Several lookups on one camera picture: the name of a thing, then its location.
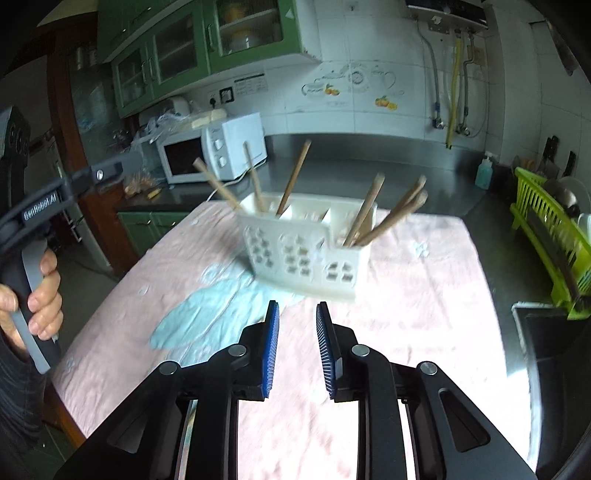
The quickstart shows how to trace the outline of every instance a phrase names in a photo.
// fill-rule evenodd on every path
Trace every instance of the yellow hose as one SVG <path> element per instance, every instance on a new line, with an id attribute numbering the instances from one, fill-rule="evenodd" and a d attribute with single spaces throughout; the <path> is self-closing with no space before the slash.
<path id="1" fill-rule="evenodd" d="M 456 127 L 456 115 L 457 115 L 457 80 L 460 76 L 460 63 L 462 63 L 462 52 L 463 44 L 460 37 L 456 38 L 454 44 L 454 51 L 456 53 L 453 62 L 453 74 L 452 74 L 452 105 L 449 112 L 449 123 L 447 124 L 447 137 L 445 139 L 445 145 L 447 148 L 452 147 L 452 136 L 453 131 Z"/>

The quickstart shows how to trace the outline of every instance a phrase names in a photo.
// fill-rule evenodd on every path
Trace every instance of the microwave door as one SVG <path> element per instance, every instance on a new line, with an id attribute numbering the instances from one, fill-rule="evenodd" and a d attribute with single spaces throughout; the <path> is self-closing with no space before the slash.
<path id="1" fill-rule="evenodd" d="M 185 183 L 205 181 L 193 162 L 197 157 L 203 158 L 202 136 L 200 131 L 183 132 L 170 135 L 158 143 L 158 151 L 169 183 Z"/>

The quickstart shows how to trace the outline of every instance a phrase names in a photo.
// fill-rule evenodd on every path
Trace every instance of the green dish rack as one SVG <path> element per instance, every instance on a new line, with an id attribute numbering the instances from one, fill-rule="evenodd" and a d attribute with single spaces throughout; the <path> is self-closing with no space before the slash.
<path id="1" fill-rule="evenodd" d="M 550 236 L 568 259 L 571 272 L 581 295 L 591 293 L 591 245 L 564 209 L 542 187 L 546 179 L 523 168 L 516 168 L 517 201 L 510 207 L 515 217 L 512 229 L 523 229 L 530 239 L 540 259 L 548 271 L 554 287 L 552 302 L 569 312 L 570 320 L 582 320 L 591 316 L 591 307 L 577 310 L 575 299 L 571 297 L 566 281 L 560 270 L 554 265 L 540 240 L 526 221 L 531 207 L 548 228 Z"/>

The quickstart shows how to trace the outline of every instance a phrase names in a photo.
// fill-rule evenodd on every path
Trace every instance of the green cabinet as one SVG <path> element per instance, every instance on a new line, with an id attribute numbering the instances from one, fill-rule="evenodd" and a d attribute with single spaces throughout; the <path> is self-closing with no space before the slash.
<path id="1" fill-rule="evenodd" d="M 209 74 L 201 3 L 179 8 L 135 40 L 112 62 L 121 117 Z"/>
<path id="2" fill-rule="evenodd" d="M 158 239 L 162 238 L 174 227 L 176 227 L 188 214 L 187 213 L 152 213 L 154 228 Z"/>
<path id="3" fill-rule="evenodd" d="M 313 0 L 100 0 L 98 43 L 102 59 L 127 44 L 112 62 L 121 117 L 212 73 L 294 53 L 321 59 Z"/>
<path id="4" fill-rule="evenodd" d="M 142 41 L 136 41 L 112 63 L 115 101 L 121 117 L 140 109 L 154 98 L 148 60 L 147 46 Z"/>
<path id="5" fill-rule="evenodd" d="M 188 213 L 184 212 L 120 212 L 129 241 L 140 257 L 177 226 Z"/>
<path id="6" fill-rule="evenodd" d="M 124 41 L 121 0 L 100 0 L 97 52 L 100 62 Z"/>
<path id="7" fill-rule="evenodd" d="M 119 219 L 127 232 L 129 241 L 136 253 L 143 257 L 159 240 L 152 225 L 152 218 L 148 212 L 125 212 L 119 214 Z"/>
<path id="8" fill-rule="evenodd" d="M 104 62 L 134 32 L 172 0 L 100 0 L 97 51 Z"/>
<path id="9" fill-rule="evenodd" d="M 301 53 L 295 0 L 204 0 L 212 73 Z"/>
<path id="10" fill-rule="evenodd" d="M 154 97 L 209 75 L 200 2 L 192 2 L 159 22 L 147 34 Z"/>

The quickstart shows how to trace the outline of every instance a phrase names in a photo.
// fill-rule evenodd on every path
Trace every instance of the water heater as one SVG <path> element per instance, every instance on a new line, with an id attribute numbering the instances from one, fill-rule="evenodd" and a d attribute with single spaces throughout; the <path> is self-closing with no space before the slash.
<path id="1" fill-rule="evenodd" d="M 474 32 L 488 29 L 480 0 L 400 0 L 405 16 L 451 30 L 468 28 Z"/>

